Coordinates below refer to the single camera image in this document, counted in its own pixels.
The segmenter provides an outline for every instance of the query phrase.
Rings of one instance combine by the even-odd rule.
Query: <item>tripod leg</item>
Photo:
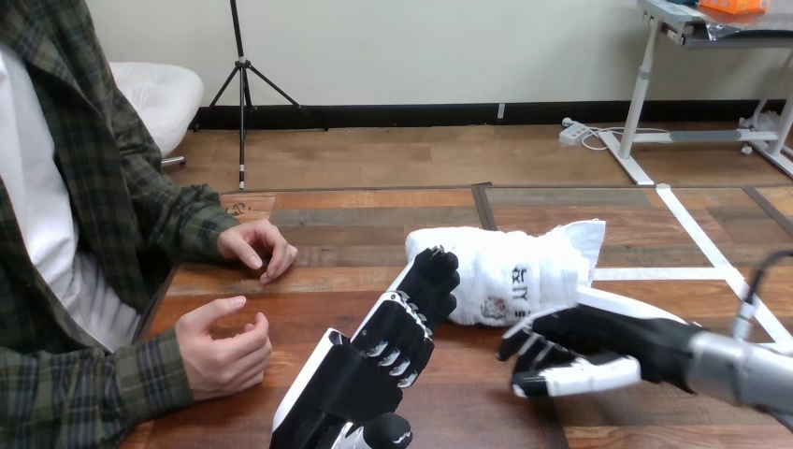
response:
[[[289,101],[290,103],[292,103],[293,106],[297,107],[297,110],[302,112],[303,115],[305,115],[306,117],[309,118],[309,120],[319,124],[320,125],[319,127],[323,128],[325,131],[327,131],[327,125],[324,123],[324,121],[320,117],[314,117],[312,114],[309,114],[309,112],[307,110],[303,109],[303,107],[300,106],[295,100],[293,100],[291,96],[287,95],[286,92],[282,91],[281,88],[279,88],[278,86],[275,85],[275,83],[273,83],[272,81],[268,80],[266,76],[262,75],[262,72],[258,71],[256,69],[256,67],[254,67],[253,65],[249,65],[249,67],[253,71],[253,73],[258,75],[259,78],[261,78],[267,84],[269,84],[269,86],[272,87],[273,89],[275,89],[276,92],[278,92],[279,94],[281,94],[281,96],[286,98],[286,100]]]
[[[225,91],[225,88],[228,87],[228,83],[231,82],[231,79],[234,78],[238,70],[239,70],[239,65],[234,65],[234,70],[231,71],[231,75],[229,75],[228,78],[225,80],[225,82],[223,83],[223,87],[221,87],[221,90],[218,91],[217,95],[215,95],[215,99],[213,99],[212,102],[209,103],[210,108],[214,107],[215,103],[218,102],[221,95],[223,94],[223,91]]]
[[[248,85],[248,71],[246,67],[239,70],[239,75],[244,79],[243,92],[245,93],[245,113],[248,114],[248,120],[253,116],[253,103],[251,101],[251,88]],[[248,136],[248,130],[245,130],[245,137]]]
[[[240,69],[239,73],[245,79],[245,103],[248,105],[249,110],[253,110],[253,102],[251,101],[251,88],[248,85],[248,70],[245,67]]]
[[[239,73],[239,190],[245,190],[245,71]]]

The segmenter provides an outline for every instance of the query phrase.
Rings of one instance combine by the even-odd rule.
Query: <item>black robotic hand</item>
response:
[[[655,306],[580,287],[569,307],[541,311],[513,326],[497,358],[517,360],[512,389],[522,397],[559,397],[641,381],[691,392],[689,342],[703,331]]]
[[[395,413],[435,348],[432,336],[454,311],[457,258],[418,254],[351,338],[328,329],[273,420],[271,448],[404,449],[410,423]]]

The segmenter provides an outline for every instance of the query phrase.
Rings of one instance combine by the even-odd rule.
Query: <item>shirt sleeve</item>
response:
[[[161,172],[162,153],[149,131],[118,87],[113,91],[113,134],[144,239],[176,261],[221,262],[218,236],[239,221],[206,184],[177,185]]]
[[[106,355],[0,348],[0,442],[118,447],[137,425],[194,403],[173,330]]]

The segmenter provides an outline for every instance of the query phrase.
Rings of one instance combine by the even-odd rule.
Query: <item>person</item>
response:
[[[83,0],[0,0],[0,446],[116,447],[140,423],[262,382],[261,312],[233,338],[208,333],[245,297],[139,335],[176,264],[272,282],[297,255],[208,186],[178,186],[161,158]]]

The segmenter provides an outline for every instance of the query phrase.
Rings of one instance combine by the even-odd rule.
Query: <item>cable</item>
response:
[[[602,133],[604,131],[611,131],[612,133],[614,133],[614,134],[616,134],[618,136],[622,136],[622,135],[625,134],[625,127],[596,128],[596,127],[593,127],[593,126],[587,126],[586,127],[586,136],[584,136],[584,139],[581,141],[581,144],[584,145],[589,150],[594,150],[596,152],[602,152],[603,150],[608,150],[609,147],[602,147],[602,148],[598,147],[598,148],[595,148],[595,147],[590,146],[588,143],[586,143],[586,140],[588,138],[596,138],[598,136],[598,133]],[[636,128],[636,131],[655,132],[655,133],[669,133],[670,132],[670,131],[667,131],[666,129],[658,129],[658,128]]]
[[[760,286],[760,281],[763,279],[763,276],[765,276],[766,270],[783,257],[793,257],[793,250],[782,250],[773,253],[757,268],[755,278],[749,286],[749,291],[746,292],[746,297],[742,300],[738,315],[735,317],[735,322],[732,325],[732,335],[736,339],[743,341],[749,339],[752,333],[751,320],[755,316],[755,311],[757,310],[755,297],[757,289]]]

